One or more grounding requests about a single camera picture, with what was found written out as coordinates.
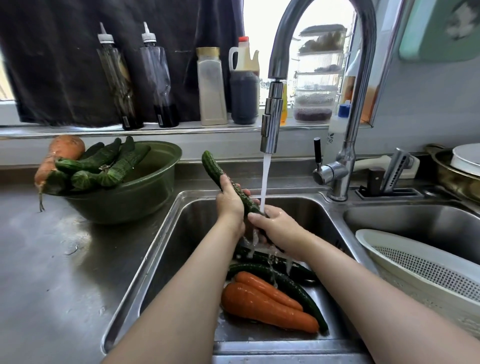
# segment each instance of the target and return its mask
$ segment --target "white colander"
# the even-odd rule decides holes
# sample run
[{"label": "white colander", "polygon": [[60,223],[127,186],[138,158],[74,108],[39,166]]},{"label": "white colander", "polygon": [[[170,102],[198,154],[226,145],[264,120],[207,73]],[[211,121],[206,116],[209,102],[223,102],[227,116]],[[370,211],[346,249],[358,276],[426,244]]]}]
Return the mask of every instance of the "white colander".
[{"label": "white colander", "polygon": [[384,280],[480,338],[479,265],[388,232],[355,235]]}]

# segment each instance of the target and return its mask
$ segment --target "green bowl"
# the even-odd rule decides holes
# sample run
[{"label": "green bowl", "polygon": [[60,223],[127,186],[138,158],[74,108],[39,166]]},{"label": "green bowl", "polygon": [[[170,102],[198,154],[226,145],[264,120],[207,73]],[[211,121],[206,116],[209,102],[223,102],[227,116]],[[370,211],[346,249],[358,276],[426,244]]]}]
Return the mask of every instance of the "green bowl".
[{"label": "green bowl", "polygon": [[148,144],[152,149],[122,184],[63,196],[85,219],[96,224],[138,220],[157,211],[172,195],[181,148],[168,142],[136,143]]}]

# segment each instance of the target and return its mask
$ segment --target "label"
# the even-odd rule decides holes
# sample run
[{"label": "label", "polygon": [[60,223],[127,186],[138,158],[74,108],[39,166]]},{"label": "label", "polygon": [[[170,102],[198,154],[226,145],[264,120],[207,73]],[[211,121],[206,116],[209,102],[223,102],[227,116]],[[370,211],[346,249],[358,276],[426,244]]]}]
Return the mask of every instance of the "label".
[{"label": "label", "polygon": [[122,116],[122,119],[123,119],[123,123],[125,124],[125,127],[130,128],[128,118],[126,116]]}]

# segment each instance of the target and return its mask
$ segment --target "white plate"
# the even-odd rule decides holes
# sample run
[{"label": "white plate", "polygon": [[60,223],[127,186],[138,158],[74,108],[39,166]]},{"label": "white plate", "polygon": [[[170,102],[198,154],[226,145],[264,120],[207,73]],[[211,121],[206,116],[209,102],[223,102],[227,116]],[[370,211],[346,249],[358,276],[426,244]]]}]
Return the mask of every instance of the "white plate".
[{"label": "white plate", "polygon": [[465,144],[453,148],[450,165],[463,172],[480,176],[480,143]]}]

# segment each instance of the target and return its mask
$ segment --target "hand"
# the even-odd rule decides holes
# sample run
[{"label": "hand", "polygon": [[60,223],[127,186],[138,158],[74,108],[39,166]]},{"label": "hand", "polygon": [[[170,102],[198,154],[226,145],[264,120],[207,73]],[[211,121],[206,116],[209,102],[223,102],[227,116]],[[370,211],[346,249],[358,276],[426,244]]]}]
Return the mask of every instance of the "hand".
[{"label": "hand", "polygon": [[[243,222],[245,207],[226,174],[220,176],[220,185],[222,186],[222,191],[216,196],[217,221],[222,220],[222,223],[231,225],[240,238],[245,232],[245,224]],[[243,192],[247,196],[251,195],[249,190],[244,189]],[[257,199],[253,199],[253,201],[257,204],[260,203]]]},{"label": "hand", "polygon": [[256,227],[265,230],[268,237],[279,248],[296,260],[304,260],[304,247],[310,233],[302,228],[281,208],[265,205],[266,218],[260,214],[249,213],[248,220]]}]

